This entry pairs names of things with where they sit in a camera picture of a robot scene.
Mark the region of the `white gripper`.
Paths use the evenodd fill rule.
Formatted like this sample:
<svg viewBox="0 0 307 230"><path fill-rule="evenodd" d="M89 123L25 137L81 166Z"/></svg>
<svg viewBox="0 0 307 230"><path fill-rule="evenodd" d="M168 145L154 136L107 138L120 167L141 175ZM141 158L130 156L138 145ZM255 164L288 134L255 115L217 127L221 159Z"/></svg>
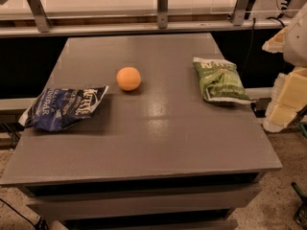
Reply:
<svg viewBox="0 0 307 230"><path fill-rule="evenodd" d="M287 28L267 40L262 49L296 67L288 75L280 73L272 88L272 100L266 110L264 130L279 132L286 128L307 105L307 3Z"/></svg>

